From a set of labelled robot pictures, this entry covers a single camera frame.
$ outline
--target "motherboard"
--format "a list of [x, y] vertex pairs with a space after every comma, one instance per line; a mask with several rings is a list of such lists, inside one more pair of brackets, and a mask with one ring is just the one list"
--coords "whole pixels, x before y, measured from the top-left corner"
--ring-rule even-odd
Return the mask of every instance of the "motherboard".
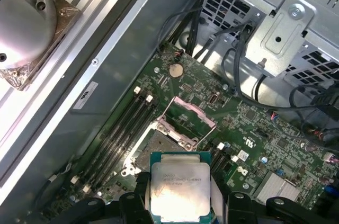
[[233, 191], [265, 203], [284, 196], [312, 209], [332, 182], [326, 151], [269, 110], [243, 103], [232, 86], [167, 44], [156, 53], [77, 163], [47, 218], [87, 196], [116, 200], [149, 171], [153, 152], [209, 151], [211, 175], [222, 172]]

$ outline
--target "ram slot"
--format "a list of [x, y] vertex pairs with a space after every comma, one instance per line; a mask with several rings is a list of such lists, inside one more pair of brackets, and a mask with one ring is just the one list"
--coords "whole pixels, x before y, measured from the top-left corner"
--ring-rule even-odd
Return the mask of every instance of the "ram slot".
[[129, 101], [129, 103], [126, 105], [126, 107], [124, 108], [124, 110], [120, 113], [119, 117], [114, 121], [114, 123], [112, 124], [112, 126], [109, 128], [108, 132], [103, 135], [105, 136], [105, 138], [103, 140], [101, 140], [100, 144], [97, 146], [97, 148], [95, 149], [95, 151], [92, 153], [92, 155], [90, 156], [89, 160], [88, 160], [88, 164], [90, 165], [90, 168], [88, 168], [87, 170], [85, 170], [82, 174], [82, 177], [86, 176], [89, 171], [91, 170], [91, 168], [94, 166], [95, 160], [99, 157], [100, 153], [102, 152], [102, 150], [108, 146], [108, 144], [110, 143], [110, 139], [111, 139], [111, 135], [113, 133], [113, 131], [121, 125], [121, 121], [131, 112], [131, 110], [133, 109], [133, 105], [135, 103], [137, 103], [139, 100], [139, 94], [135, 94], [133, 98], [131, 98], [131, 100]]
[[116, 149], [124, 142], [125, 140], [124, 136], [127, 135], [129, 131], [131, 131], [133, 126], [135, 126], [135, 121], [138, 120], [143, 115], [145, 109], [147, 108], [146, 103], [147, 103], [146, 101], [143, 101], [142, 105], [138, 108], [136, 113], [127, 122], [127, 125], [123, 127], [123, 129], [121, 129], [119, 133], [115, 134], [114, 138], [112, 139], [114, 141], [114, 144], [110, 149], [108, 149], [107, 156], [105, 158], [101, 158], [101, 163], [99, 163], [99, 166], [97, 167], [96, 171], [92, 174], [92, 176], [89, 179], [90, 184], [93, 184], [93, 182], [98, 179], [103, 169], [105, 168], [106, 164], [117, 153]]
[[151, 122], [154, 107], [156, 107], [156, 105], [149, 105], [149, 107], [145, 111], [145, 114], [140, 117], [138, 121], [135, 121], [135, 127], [130, 131], [128, 135], [125, 135], [124, 141], [126, 143], [120, 147], [120, 151], [118, 152], [117, 156], [113, 159], [112, 162], [110, 162], [110, 164], [108, 164], [108, 167], [105, 172], [103, 172], [102, 177], [96, 181], [93, 187], [101, 187], [102, 184], [111, 176], [116, 164], [126, 154], [135, 139], [138, 138], [137, 135], [143, 133], [143, 131]]
[[110, 150], [116, 145], [117, 141], [116, 136], [119, 135], [122, 131], [124, 131], [124, 128], [130, 123], [133, 116], [138, 113], [140, 108], [144, 105], [146, 98], [146, 93], [141, 93], [136, 100], [134, 100], [132, 106], [129, 108], [128, 112], [124, 114], [122, 119], [119, 121], [117, 126], [112, 130], [112, 134], [109, 135], [109, 143], [100, 151], [97, 155], [97, 158], [89, 171], [87, 172], [87, 175], [85, 176], [85, 180], [90, 180], [92, 177], [96, 174], [98, 171], [98, 168], [101, 166], [102, 162], [105, 160], [105, 157], [107, 154], [109, 154]]

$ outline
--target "wire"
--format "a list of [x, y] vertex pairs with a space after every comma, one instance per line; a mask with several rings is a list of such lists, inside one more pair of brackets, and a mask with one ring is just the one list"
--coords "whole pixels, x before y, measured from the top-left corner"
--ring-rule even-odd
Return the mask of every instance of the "wire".
[[72, 167], [72, 163], [68, 163], [67, 165], [61, 167], [61, 169], [59, 169], [58, 172], [54, 173], [45, 183], [44, 185], [41, 187], [41, 189], [39, 190], [39, 192], [37, 193], [37, 196], [35, 197], [33, 204], [36, 210], [39, 210], [39, 205], [40, 205], [40, 201], [41, 198], [44, 194], [44, 192], [46, 191], [46, 189], [48, 188], [48, 186], [54, 182], [59, 175], [64, 175], [66, 173], [68, 173], [70, 171]]
[[258, 102], [259, 102], [259, 88], [266, 78], [267, 78], [267, 76], [262, 75], [261, 78], [259, 79], [258, 83], [255, 86], [254, 99]]
[[[296, 102], [295, 102], [296, 92], [299, 91], [299, 90], [305, 89], [305, 88], [313, 88], [313, 89], [321, 91], [321, 92], [326, 91], [324, 88], [322, 88], [320, 86], [316, 86], [316, 85], [300, 85], [300, 86], [297, 86], [296, 88], [294, 88], [291, 91], [290, 96], [289, 96], [289, 103], [290, 103], [291, 106], [296, 106]], [[302, 116], [302, 114], [299, 111], [296, 111], [296, 113], [297, 113], [298, 117], [300, 118], [301, 123], [303, 123], [304, 117]]]
[[242, 30], [244, 28], [244, 24], [242, 25], [238, 25], [235, 27], [231, 27], [231, 28], [227, 28], [224, 30], [221, 30], [219, 32], [216, 32], [215, 34], [213, 34], [209, 40], [205, 43], [205, 45], [203, 45], [202, 49], [194, 56], [195, 60], [198, 60], [200, 58], [200, 56], [213, 44], [213, 42], [216, 40], [217, 37], [223, 35], [223, 34], [227, 34], [227, 33], [232, 33], [232, 32], [238, 32], [240, 30]]
[[246, 104], [250, 106], [256, 106], [262, 109], [270, 109], [270, 110], [275, 110], [275, 111], [280, 111], [280, 112], [285, 112], [285, 111], [300, 111], [300, 110], [308, 110], [308, 109], [314, 109], [319, 106], [300, 106], [300, 107], [295, 107], [295, 106], [290, 106], [290, 107], [279, 107], [279, 106], [270, 106], [270, 105], [265, 105], [261, 104], [259, 102], [256, 102], [255, 100], [246, 97], [242, 90], [241, 90], [241, 84], [240, 84], [240, 59], [243, 54], [243, 51], [245, 50], [246, 46], [246, 41], [247, 38], [250, 36], [250, 30], [243, 30], [242, 33], [240, 34], [240, 40], [238, 47], [236, 49], [235, 53], [235, 58], [234, 58], [234, 82], [235, 86], [238, 92], [239, 98], [244, 101]]
[[161, 26], [160, 28], [160, 31], [158, 33], [158, 38], [157, 38], [157, 52], [160, 54], [160, 55], [171, 55], [172, 52], [170, 53], [162, 53], [161, 49], [160, 49], [160, 43], [162, 41], [162, 38], [163, 38], [163, 32], [167, 26], [167, 24], [171, 21], [171, 19], [173, 19], [174, 17], [176, 16], [180, 16], [180, 15], [184, 15], [184, 14], [188, 14], [188, 13], [191, 13], [191, 12], [195, 12], [195, 11], [200, 11], [202, 10], [202, 7], [199, 7], [199, 8], [192, 8], [192, 9], [189, 9], [189, 10], [185, 10], [185, 11], [181, 11], [181, 12], [177, 12], [177, 13], [174, 13], [172, 15], [170, 15], [164, 22], [164, 24]]
[[227, 58], [229, 57], [229, 54], [230, 54], [231, 52], [235, 52], [235, 51], [236, 51], [236, 50], [235, 50], [234, 48], [228, 49], [227, 52], [225, 53], [224, 57], [222, 58], [222, 61], [221, 61], [221, 69], [222, 69], [222, 73], [223, 73], [223, 75], [224, 75], [224, 77], [225, 77], [225, 79], [226, 79], [226, 81], [227, 81], [228, 83], [230, 83], [231, 80], [230, 80], [230, 79], [228, 78], [228, 76], [227, 76], [225, 62], [226, 62]]
[[[203, 4], [203, 0], [197, 0], [194, 7], [202, 6], [202, 4]], [[196, 11], [193, 13], [190, 34], [189, 34], [187, 46], [186, 46], [186, 53], [189, 56], [193, 56], [194, 48], [197, 45], [199, 17], [200, 17], [200, 11]]]

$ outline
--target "metal bracket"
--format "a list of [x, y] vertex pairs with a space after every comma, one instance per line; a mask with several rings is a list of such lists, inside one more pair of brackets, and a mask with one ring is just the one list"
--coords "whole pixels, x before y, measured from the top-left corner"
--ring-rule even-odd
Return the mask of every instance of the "metal bracket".
[[284, 72], [304, 43], [314, 11], [300, 0], [285, 0], [254, 32], [246, 58], [272, 76]]
[[[165, 114], [173, 103], [184, 107], [186, 110], [193, 111], [194, 113], [196, 113], [199, 119], [203, 121], [204, 123], [206, 123], [211, 128], [210, 131], [205, 136], [203, 136], [200, 140], [198, 138], [189, 138], [185, 135], [178, 133], [175, 130], [175, 128], [173, 128], [165, 120], [166, 118]], [[146, 136], [151, 130], [158, 130], [162, 134], [170, 137], [171, 139], [173, 139], [173, 141], [177, 142], [177, 144], [183, 147], [186, 151], [194, 151], [197, 149], [198, 145], [201, 142], [203, 142], [206, 139], [206, 137], [208, 137], [214, 131], [216, 127], [217, 127], [217, 124], [214, 121], [210, 120], [206, 116], [205, 112], [201, 110], [199, 107], [191, 103], [187, 103], [177, 96], [173, 97], [170, 103], [168, 104], [168, 106], [166, 107], [165, 111], [161, 114], [161, 116], [159, 116], [155, 121], [150, 123], [150, 125], [146, 128], [146, 130], [141, 135], [139, 140], [130, 150], [130, 153], [128, 154], [128, 156], [125, 158], [123, 162], [123, 166], [125, 167], [125, 170], [123, 171], [122, 176], [128, 176], [129, 174], [135, 175], [141, 172], [140, 169], [134, 167], [133, 162], [131, 160], [133, 158], [134, 153], [138, 150], [138, 148], [140, 147], [140, 145], [142, 144], [142, 142], [144, 141], [144, 139], [146, 138]]]

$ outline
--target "intel xeon processor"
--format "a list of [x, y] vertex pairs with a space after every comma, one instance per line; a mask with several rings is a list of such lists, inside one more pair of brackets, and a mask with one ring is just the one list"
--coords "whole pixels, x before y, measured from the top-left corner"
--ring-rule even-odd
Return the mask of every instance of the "intel xeon processor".
[[[152, 153], [150, 211], [155, 223], [209, 223], [210, 166], [200, 154], [209, 155]], [[159, 162], [152, 163], [154, 155], [160, 155]]]

